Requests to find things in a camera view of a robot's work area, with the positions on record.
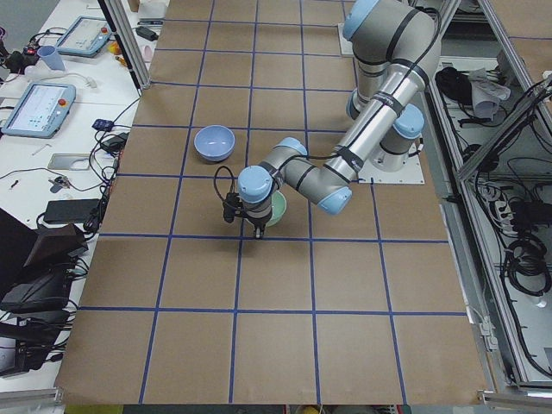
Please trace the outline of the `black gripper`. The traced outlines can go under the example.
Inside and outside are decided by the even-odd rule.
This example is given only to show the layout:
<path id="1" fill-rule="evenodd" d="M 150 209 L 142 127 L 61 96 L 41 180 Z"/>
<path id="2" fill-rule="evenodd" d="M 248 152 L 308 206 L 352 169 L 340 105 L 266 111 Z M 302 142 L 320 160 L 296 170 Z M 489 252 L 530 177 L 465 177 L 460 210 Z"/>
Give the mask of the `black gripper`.
<path id="1" fill-rule="evenodd" d="M 270 210 L 248 211 L 245 218 L 254 226 L 254 239 L 261 240 L 264 237 L 264 229 L 272 218 Z"/>

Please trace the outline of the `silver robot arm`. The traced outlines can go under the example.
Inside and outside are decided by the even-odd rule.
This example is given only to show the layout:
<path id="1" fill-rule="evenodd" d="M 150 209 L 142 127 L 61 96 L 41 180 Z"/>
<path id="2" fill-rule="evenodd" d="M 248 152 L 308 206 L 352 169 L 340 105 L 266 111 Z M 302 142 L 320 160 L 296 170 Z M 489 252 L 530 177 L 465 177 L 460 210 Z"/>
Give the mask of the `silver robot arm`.
<path id="1" fill-rule="evenodd" d="M 257 165 L 237 178 L 240 217 L 263 237 L 272 217 L 272 195 L 289 185 L 329 215 L 339 214 L 352 197 L 350 182 L 374 149 L 405 115 L 412 98 L 434 75 L 441 53 L 442 17 L 399 1 L 357 1 L 345 18 L 342 36 L 352 45 L 358 65 L 358 86 L 348 101 L 354 123 L 313 165 L 295 138 L 286 137 Z"/>

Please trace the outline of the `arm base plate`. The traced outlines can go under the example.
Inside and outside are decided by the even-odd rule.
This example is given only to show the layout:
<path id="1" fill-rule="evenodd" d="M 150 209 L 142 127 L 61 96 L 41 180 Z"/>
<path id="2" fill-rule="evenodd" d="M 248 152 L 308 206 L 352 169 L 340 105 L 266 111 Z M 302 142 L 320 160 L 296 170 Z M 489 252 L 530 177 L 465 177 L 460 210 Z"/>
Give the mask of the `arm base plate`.
<path id="1" fill-rule="evenodd" d="M 425 183 L 416 142 L 420 132 L 409 136 L 396 129 L 387 132 L 369 154 L 358 180 L 366 184 L 423 185 Z"/>

